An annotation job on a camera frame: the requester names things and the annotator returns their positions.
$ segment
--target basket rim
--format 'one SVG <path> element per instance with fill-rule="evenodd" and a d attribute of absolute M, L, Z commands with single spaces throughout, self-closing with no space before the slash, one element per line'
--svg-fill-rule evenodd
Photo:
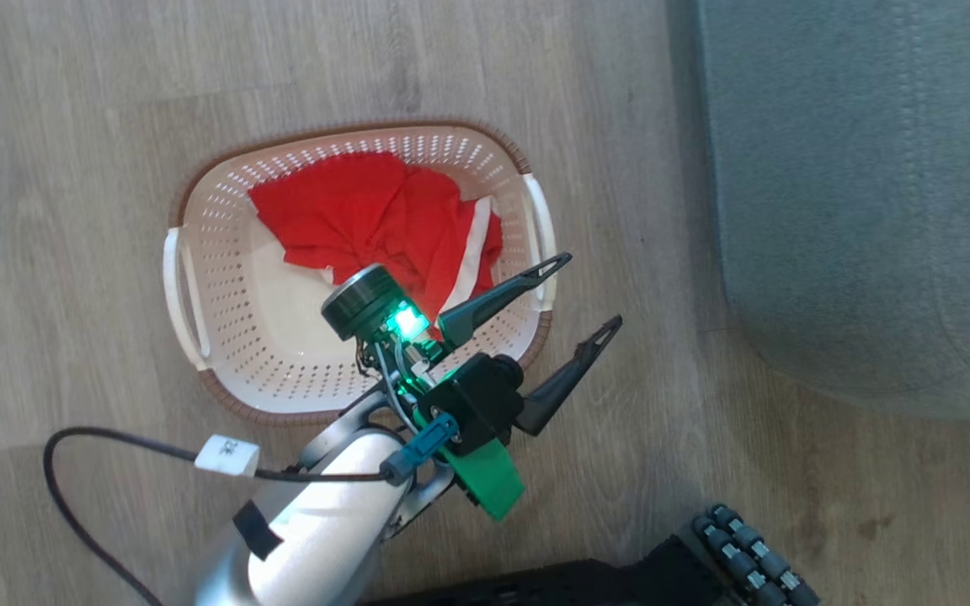
<path fill-rule="evenodd" d="M 435 120 L 363 120 L 363 122 L 351 122 L 345 123 L 338 126 L 332 126 L 328 128 L 318 128 L 318 130 L 304 130 L 299 131 L 299 133 L 294 133 L 292 135 L 287 135 L 285 137 L 278 137 L 274 139 L 265 139 L 265 141 L 260 141 L 257 143 L 249 143 L 245 146 L 236 146 L 236 148 L 224 152 L 218 157 L 212 158 L 211 161 L 205 162 L 201 166 L 197 173 L 189 180 L 182 189 L 181 195 L 177 196 L 177 204 L 174 207 L 173 213 L 170 216 L 170 229 L 174 227 L 181 227 L 185 223 L 185 207 L 189 204 L 189 197 L 193 194 L 194 189 L 200 184 L 201 179 L 208 176 L 213 168 L 223 164 L 228 160 L 232 160 L 239 155 L 253 153 L 255 151 L 261 151 L 267 148 L 274 148 L 274 146 L 286 145 L 286 143 L 293 143 L 296 141 L 308 141 L 308 139 L 316 139 L 320 137 L 328 137 L 331 135 L 345 135 L 348 133 L 357 133 L 357 131 L 362 130 L 384 130 L 384 128 L 403 128 L 403 127 L 415 127 L 415 126 L 451 126 L 458 128 L 466 128 L 467 130 L 474 130 L 477 133 L 485 135 L 490 139 L 493 139 L 500 145 L 501 149 L 508 154 L 511 158 L 511 162 L 515 165 L 515 169 L 520 175 L 527 175 L 530 173 L 530 162 L 526 157 L 526 154 L 519 149 L 519 146 L 515 145 L 515 141 L 499 128 L 490 125 L 489 123 L 482 122 L 482 120 L 464 120 L 464 119 L 435 119 Z M 546 344 L 546 339 L 549 338 L 549 332 L 552 329 L 552 311 L 542 311 L 538 316 L 538 327 L 535 330 L 534 337 L 530 340 L 530 345 L 526 349 L 526 352 L 519 357 L 519 364 L 522 365 L 524 369 L 529 368 L 529 365 L 534 364 L 534 360 L 541 353 L 541 350 Z M 219 376 L 216 376 L 214 369 L 203 369 L 199 371 L 197 375 L 200 375 L 200 382 L 212 394 L 220 403 L 223 404 L 228 410 L 236 415 L 236 417 L 241 417 L 245 421 L 250 421 L 258 423 L 258 425 L 266 425 L 273 427 L 296 427 L 301 425 L 312 425 L 313 423 L 322 422 L 332 422 L 339 417 L 342 411 L 322 411 L 322 412 L 300 412 L 300 413 L 274 413 L 269 411 L 262 411 L 257 409 L 257 407 L 251 407 L 246 402 L 239 400 L 237 396 L 231 394 L 230 391 L 223 385 L 219 380 Z"/>

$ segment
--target basket handle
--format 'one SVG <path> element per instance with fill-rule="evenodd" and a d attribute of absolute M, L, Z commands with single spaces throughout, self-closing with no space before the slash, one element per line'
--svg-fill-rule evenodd
<path fill-rule="evenodd" d="M 185 319 L 185 303 L 182 300 L 181 277 L 178 276 L 178 260 L 181 257 L 179 241 L 180 227 L 167 230 L 167 239 L 163 242 L 163 291 L 167 296 L 167 311 L 170 323 L 174 327 L 174 336 L 178 338 L 178 345 L 185 352 L 185 357 L 193 362 L 199 371 L 208 369 L 205 357 L 211 353 L 208 334 L 200 320 L 200 308 L 197 306 L 196 278 L 193 275 L 193 261 L 189 256 L 182 258 L 185 269 L 186 288 L 189 288 L 189 300 L 193 303 L 193 322 L 196 334 L 189 330 L 189 322 Z"/>
<path fill-rule="evenodd" d="M 556 232 L 552 226 L 552 215 L 549 212 L 549 204 L 546 203 L 546 195 L 541 191 L 541 184 L 534 177 L 534 173 L 523 175 L 523 184 L 526 185 L 526 193 L 529 197 L 531 210 L 534 211 L 534 222 L 536 224 L 535 246 L 530 247 L 531 263 L 537 265 L 543 258 L 553 258 L 556 256 Z M 551 311 L 553 301 L 556 299 L 556 280 L 547 280 L 535 290 L 536 308 L 538 311 Z"/>

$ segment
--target red garment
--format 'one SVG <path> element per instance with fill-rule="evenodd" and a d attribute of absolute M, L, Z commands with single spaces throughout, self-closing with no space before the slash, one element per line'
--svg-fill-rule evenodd
<path fill-rule="evenodd" d="M 330 157 L 255 185 L 249 196 L 286 262 L 330 266 L 335 284 L 381 263 L 431 321 L 465 266 L 475 203 L 461 202 L 450 178 L 390 153 Z M 502 242 L 500 219 L 489 212 L 472 295 L 493 287 Z"/>

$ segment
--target laundry basket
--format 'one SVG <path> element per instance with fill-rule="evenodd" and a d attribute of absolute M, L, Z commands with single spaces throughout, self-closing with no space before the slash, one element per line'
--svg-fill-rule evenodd
<path fill-rule="evenodd" d="M 247 191 L 342 153 L 387 151 L 459 185 L 463 199 L 495 197 L 504 251 L 497 281 L 556 253 L 549 208 L 523 153 L 504 134 L 462 122 L 375 124 L 303 135 L 216 160 L 186 191 L 163 254 L 174 334 L 205 386 L 242 417 L 296 425 L 333 417 L 376 382 L 359 375 L 354 343 L 320 315 L 333 287 L 315 269 L 282 260 Z M 523 367 L 546 341 L 555 280 L 523 295 L 445 361 L 508 354 Z"/>

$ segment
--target green plastic part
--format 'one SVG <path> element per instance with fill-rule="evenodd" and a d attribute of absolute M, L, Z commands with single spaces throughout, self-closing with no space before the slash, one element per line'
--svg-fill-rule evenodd
<path fill-rule="evenodd" d="M 421 427 L 426 425 L 417 411 L 414 421 Z M 440 453 L 459 476 L 466 491 L 477 500 L 477 505 L 492 515 L 493 520 L 502 520 L 526 491 L 515 469 L 515 461 L 511 460 L 508 449 L 500 440 L 493 439 L 467 456 L 454 456 L 447 446 L 443 446 Z"/>

